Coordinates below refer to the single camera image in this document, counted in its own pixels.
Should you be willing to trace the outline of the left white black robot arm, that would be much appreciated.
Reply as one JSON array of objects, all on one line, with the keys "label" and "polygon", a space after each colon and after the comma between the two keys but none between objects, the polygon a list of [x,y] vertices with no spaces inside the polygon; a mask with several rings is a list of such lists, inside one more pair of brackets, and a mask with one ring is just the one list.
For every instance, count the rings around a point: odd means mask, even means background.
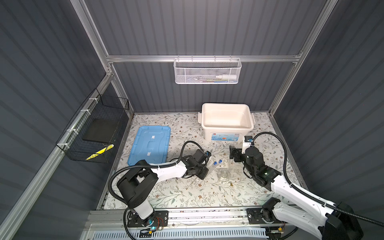
[{"label": "left white black robot arm", "polygon": [[143,226],[150,226],[156,218],[156,212],[148,200],[154,186],[178,178],[198,177],[203,180],[208,175],[211,156],[210,152],[198,149],[191,156],[180,156],[177,161],[165,165],[150,165],[141,160],[114,173],[109,179],[108,191],[115,199],[126,204]]}]

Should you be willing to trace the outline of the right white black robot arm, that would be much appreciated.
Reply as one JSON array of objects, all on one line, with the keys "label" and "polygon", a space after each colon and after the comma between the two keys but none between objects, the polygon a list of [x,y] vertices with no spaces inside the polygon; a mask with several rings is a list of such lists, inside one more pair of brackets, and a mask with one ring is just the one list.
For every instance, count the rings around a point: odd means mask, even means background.
[{"label": "right white black robot arm", "polygon": [[262,206],[266,223],[286,222],[320,240],[361,240],[363,230],[355,214],[344,203],[335,204],[289,182],[279,171],[267,166],[262,153],[255,147],[246,150],[230,147],[230,159],[244,165],[244,174],[259,186],[279,194],[294,206],[270,198]]}]

